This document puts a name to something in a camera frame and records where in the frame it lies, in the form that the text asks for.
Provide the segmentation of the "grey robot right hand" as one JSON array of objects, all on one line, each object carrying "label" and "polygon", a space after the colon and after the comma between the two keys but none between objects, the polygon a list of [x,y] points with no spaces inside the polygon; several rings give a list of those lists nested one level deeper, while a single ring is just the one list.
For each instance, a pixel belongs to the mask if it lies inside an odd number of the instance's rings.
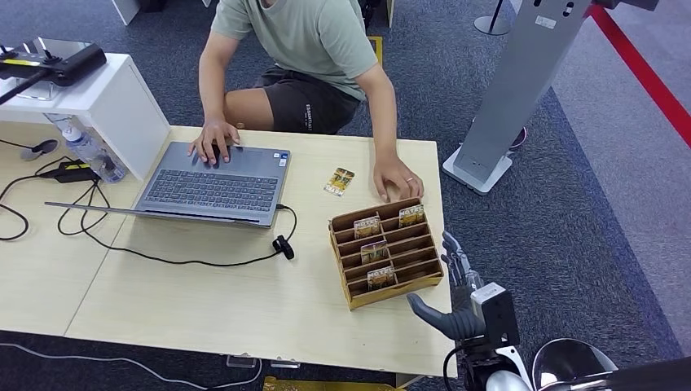
[{"label": "grey robot right hand", "polygon": [[[446,252],[441,259],[447,264],[455,286],[465,288],[468,294],[481,288],[484,282],[480,274],[471,267],[459,241],[448,231],[442,233],[442,246]],[[472,339],[485,332],[484,322],[469,307],[442,313],[427,305],[416,293],[408,293],[406,298],[418,318],[450,340]]]}]

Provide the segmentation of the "person's right hand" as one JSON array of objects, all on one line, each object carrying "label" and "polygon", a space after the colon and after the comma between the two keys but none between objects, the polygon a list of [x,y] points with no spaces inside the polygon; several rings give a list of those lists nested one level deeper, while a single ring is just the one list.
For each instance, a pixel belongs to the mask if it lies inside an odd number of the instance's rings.
[{"label": "person's right hand", "polygon": [[207,120],[200,135],[189,144],[187,154],[196,155],[202,162],[215,165],[219,160],[230,162],[229,147],[241,144],[238,129],[225,120]]}]

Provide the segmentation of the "person's left hand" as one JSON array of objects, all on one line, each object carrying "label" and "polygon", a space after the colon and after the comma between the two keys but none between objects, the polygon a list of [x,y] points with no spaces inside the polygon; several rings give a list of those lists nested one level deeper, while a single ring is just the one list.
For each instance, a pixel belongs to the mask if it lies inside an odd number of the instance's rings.
[{"label": "person's left hand", "polygon": [[398,196],[401,199],[422,197],[425,193],[423,181],[395,154],[376,156],[373,167],[373,183],[377,194],[385,203],[391,201],[387,184],[398,190]]}]

